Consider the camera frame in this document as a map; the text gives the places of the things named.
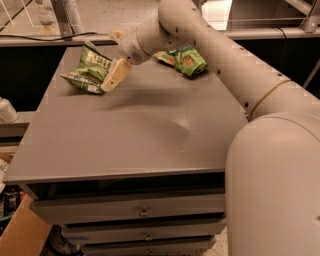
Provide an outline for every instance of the snack bag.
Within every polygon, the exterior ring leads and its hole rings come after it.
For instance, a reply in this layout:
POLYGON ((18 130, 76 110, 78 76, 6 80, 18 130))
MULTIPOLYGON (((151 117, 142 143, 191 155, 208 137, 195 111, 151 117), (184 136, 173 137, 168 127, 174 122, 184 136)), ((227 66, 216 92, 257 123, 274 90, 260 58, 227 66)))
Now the snack bag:
POLYGON ((200 74, 208 67, 206 61, 191 46, 174 51, 161 51, 154 56, 189 77, 200 74))
POLYGON ((102 94, 101 89, 108 75, 112 60, 102 55, 91 42, 84 42, 78 68, 60 76, 70 84, 87 92, 102 94))

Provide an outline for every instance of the cabinet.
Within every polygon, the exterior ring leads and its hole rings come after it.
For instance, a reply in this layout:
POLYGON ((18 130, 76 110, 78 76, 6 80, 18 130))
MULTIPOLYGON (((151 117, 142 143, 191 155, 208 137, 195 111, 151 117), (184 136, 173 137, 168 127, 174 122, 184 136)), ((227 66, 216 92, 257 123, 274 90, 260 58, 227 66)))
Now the cabinet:
POLYGON ((112 93, 87 94, 59 76, 80 53, 67 49, 4 182, 86 255, 209 249, 226 225, 225 157, 247 123, 241 107, 210 70, 190 80, 153 59, 112 93))

